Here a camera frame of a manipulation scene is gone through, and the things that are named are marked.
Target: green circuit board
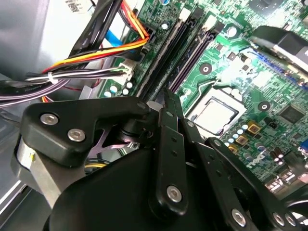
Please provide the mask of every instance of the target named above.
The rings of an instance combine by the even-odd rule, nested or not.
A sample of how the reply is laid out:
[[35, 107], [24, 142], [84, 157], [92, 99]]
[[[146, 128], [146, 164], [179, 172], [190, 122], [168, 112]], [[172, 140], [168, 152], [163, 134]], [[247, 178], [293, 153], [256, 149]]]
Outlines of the green circuit board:
[[[276, 0], [272, 13], [260, 12], [255, 3], [256, 0], [171, 0], [168, 5], [163, 6], [158, 0], [146, 0], [138, 18], [155, 30], [155, 41], [147, 45], [148, 53], [135, 68], [133, 76], [135, 87], [130, 90], [129, 94], [136, 93], [137, 86], [141, 83], [146, 70], [168, 36], [168, 32], [161, 25], [167, 22], [172, 28], [183, 7], [190, 11], [197, 6], [202, 8], [205, 13], [200, 23], [204, 23], [209, 15], [212, 15], [225, 27], [194, 65], [177, 94], [185, 96], [181, 101], [184, 112], [187, 112], [195, 106], [196, 100], [200, 97], [200, 91], [204, 93], [208, 90], [206, 86], [200, 87], [202, 83], [216, 79], [220, 80], [222, 85], [238, 89], [246, 111], [220, 138], [236, 149], [236, 155], [259, 179], [267, 182], [285, 169], [285, 165], [275, 163], [268, 152], [275, 147], [279, 147], [284, 154], [288, 151], [298, 152], [300, 143], [308, 138], [308, 91], [277, 74], [254, 56], [250, 56], [252, 62], [244, 70], [239, 54], [250, 47], [249, 38], [259, 26], [283, 28], [287, 25], [288, 30], [308, 40], [308, 29], [303, 22], [307, 16], [307, 9], [303, 7], [300, 0]], [[127, 37], [127, 41], [134, 39], [133, 33]], [[122, 61], [117, 59], [115, 66]], [[206, 75], [200, 71], [200, 66], [205, 63], [210, 64], [212, 69]], [[104, 97], [104, 93], [113, 85], [118, 89], [124, 88], [117, 82], [108, 80], [101, 90], [101, 97]], [[120, 95], [121, 90], [113, 93], [113, 96]], [[270, 104], [267, 111], [260, 111], [258, 106], [262, 102]], [[295, 123], [290, 123], [283, 118], [282, 114], [283, 111], [291, 113], [294, 108], [299, 110], [303, 116], [300, 116]], [[275, 129], [265, 122], [268, 117], [275, 121], [277, 126]], [[249, 121], [259, 127], [257, 134], [246, 131], [243, 134], [247, 137], [245, 145], [239, 145], [235, 141], [229, 142], [237, 130]], [[258, 149], [260, 144], [264, 146], [265, 151]], [[250, 153], [253, 161], [247, 160], [245, 157], [247, 153]]]

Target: black ram slot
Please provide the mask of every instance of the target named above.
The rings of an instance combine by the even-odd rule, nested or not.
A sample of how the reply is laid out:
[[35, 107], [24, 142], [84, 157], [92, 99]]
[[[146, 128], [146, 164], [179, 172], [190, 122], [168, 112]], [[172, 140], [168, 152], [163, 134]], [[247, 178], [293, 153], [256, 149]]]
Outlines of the black ram slot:
[[196, 62], [203, 55], [208, 45], [217, 37], [223, 28], [224, 24], [218, 22], [215, 27], [209, 31], [205, 31], [204, 28], [199, 31], [198, 35], [192, 40], [192, 43], [185, 51], [183, 57], [178, 61], [177, 65], [166, 80], [166, 83], [170, 83], [169, 89], [172, 92], [177, 91]]
[[192, 16], [188, 18], [186, 23], [182, 23], [182, 25], [179, 25], [176, 30], [173, 30], [173, 32], [170, 33], [170, 37], [168, 38], [170, 39], [170, 42], [166, 43], [166, 45], [161, 48], [161, 51], [165, 52], [159, 52], [162, 55], [160, 57], [158, 55], [159, 58], [155, 63], [152, 64], [145, 75], [147, 82], [138, 95], [142, 100], [152, 100], [154, 96], [156, 96], [159, 92], [159, 90], [157, 90], [157, 86], [162, 81], [164, 74], [170, 67], [170, 63], [172, 60], [174, 60], [180, 49], [184, 46], [191, 30], [198, 22], [198, 19], [201, 17], [201, 14], [199, 14], [200, 10], [200, 8], [197, 8]]

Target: cable tie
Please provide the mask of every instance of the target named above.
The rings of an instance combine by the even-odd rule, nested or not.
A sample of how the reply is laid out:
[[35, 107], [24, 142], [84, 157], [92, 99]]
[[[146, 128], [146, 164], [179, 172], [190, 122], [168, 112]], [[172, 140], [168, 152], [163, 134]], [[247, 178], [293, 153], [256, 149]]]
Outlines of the cable tie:
[[51, 82], [52, 84], [56, 84], [59, 82], [58, 79], [54, 79], [53, 76], [52, 76], [52, 72], [48, 72], [48, 79], [49, 79], [49, 82]]

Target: barcode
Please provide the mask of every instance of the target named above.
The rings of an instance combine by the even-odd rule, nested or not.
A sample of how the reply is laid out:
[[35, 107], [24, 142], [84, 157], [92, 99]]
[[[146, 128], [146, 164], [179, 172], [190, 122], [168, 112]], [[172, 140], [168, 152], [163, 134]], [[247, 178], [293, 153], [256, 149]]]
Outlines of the barcode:
[[71, 11], [74, 13], [74, 12], [78, 12], [79, 9], [77, 7], [77, 5], [75, 3], [70, 3], [68, 4], [69, 8], [71, 9]]

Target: silver screw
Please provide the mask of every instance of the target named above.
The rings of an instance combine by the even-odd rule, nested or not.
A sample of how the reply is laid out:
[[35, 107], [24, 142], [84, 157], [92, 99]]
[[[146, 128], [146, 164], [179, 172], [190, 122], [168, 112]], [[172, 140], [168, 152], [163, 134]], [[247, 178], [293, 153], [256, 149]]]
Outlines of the silver screw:
[[194, 127], [194, 123], [192, 121], [187, 121], [187, 124], [192, 128]]
[[273, 216], [278, 224], [284, 226], [284, 220], [278, 215], [278, 213], [273, 213]]
[[244, 227], [246, 225], [246, 219], [239, 210], [233, 209], [231, 213], [236, 223], [238, 223], [241, 227]]
[[167, 112], [167, 115], [173, 117], [173, 114], [171, 112]]
[[138, 102], [137, 105], [138, 105], [138, 107], [141, 107], [142, 109], [146, 108], [146, 105], [144, 105], [143, 102]]
[[218, 140], [214, 140], [214, 143], [217, 145], [217, 146], [221, 146], [220, 142]]
[[86, 138], [84, 131], [80, 129], [69, 130], [67, 136], [71, 141], [74, 142], [82, 142]]
[[43, 114], [40, 117], [40, 120], [43, 124], [46, 125], [55, 125], [59, 122], [58, 117], [50, 113]]
[[178, 203], [182, 200], [182, 194], [180, 190], [173, 185], [168, 186], [167, 195], [171, 199], [171, 201], [175, 203]]
[[290, 223], [290, 225], [292, 225], [292, 226], [296, 226], [296, 223], [295, 223], [295, 221], [293, 220], [293, 218], [289, 215], [289, 214], [286, 214], [285, 215], [285, 218], [287, 219], [287, 221]]

